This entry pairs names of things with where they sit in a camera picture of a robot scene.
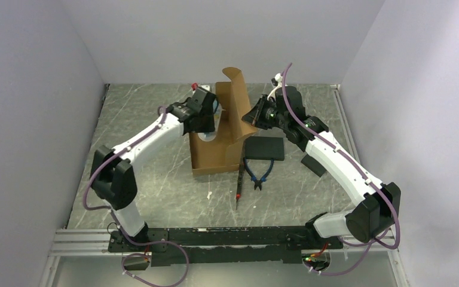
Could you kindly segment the red utility knife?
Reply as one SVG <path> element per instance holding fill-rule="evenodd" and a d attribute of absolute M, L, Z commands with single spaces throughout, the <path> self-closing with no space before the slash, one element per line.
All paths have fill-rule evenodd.
<path fill-rule="evenodd" d="M 245 142 L 243 142 L 242 150 L 241 150 L 241 157 L 240 157 L 240 164 L 239 164 L 239 169 L 238 169 L 238 177 L 237 177 L 237 190 L 235 194 L 235 210 L 238 209 L 238 202 L 241 197 L 241 191 L 242 191 L 242 182 L 243 182 L 243 176 L 244 176 L 244 157 L 245 157 Z"/>

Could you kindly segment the brown cardboard express box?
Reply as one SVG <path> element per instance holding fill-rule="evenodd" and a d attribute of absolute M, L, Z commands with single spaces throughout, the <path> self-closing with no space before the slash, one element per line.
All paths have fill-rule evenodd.
<path fill-rule="evenodd" d="M 242 71 L 227 67 L 222 72 L 229 81 L 215 84 L 215 94 L 222 106 L 216 137 L 205 142 L 195 134 L 189 136 L 194 177 L 237 171 L 245 140 L 257 132 L 256 127 L 242 120 L 252 109 Z"/>

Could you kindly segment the blue white blister pack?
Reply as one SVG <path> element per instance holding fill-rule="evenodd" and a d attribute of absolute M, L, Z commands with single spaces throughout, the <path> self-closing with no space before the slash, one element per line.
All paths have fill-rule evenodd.
<path fill-rule="evenodd" d="M 200 140 L 202 140 L 203 142 L 210 142 L 210 141 L 213 141 L 216 136 L 217 136 L 217 133 L 216 132 L 210 132 L 210 133 L 197 133 L 197 136 Z"/>

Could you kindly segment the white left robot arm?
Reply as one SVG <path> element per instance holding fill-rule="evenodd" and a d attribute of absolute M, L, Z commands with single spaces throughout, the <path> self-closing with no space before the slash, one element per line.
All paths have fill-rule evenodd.
<path fill-rule="evenodd" d="M 158 118 L 129 140 L 112 148 L 100 146 L 93 156 L 87 190 L 94 190 L 105 202 L 133 251 L 142 250 L 150 241 L 149 227 L 138 211 L 135 172 L 148 158 L 169 142 L 195 134 L 205 142 L 215 139 L 222 106 L 210 86 L 192 85 L 192 95 L 183 102 L 158 108 Z"/>

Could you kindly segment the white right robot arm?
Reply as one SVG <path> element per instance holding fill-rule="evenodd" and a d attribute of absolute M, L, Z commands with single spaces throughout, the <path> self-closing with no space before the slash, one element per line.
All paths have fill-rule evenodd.
<path fill-rule="evenodd" d="M 378 242 L 378 236 L 394 226 L 400 231 L 401 190 L 368 172 L 336 140 L 318 117 L 308 115 L 302 95 L 294 86 L 281 87 L 273 97 L 262 95 L 241 118 L 262 130 L 278 128 L 301 151 L 319 163 L 348 195 L 354 208 L 315 216 L 305 232 L 312 248 L 320 248 L 329 237 L 353 236 L 363 244 Z"/>

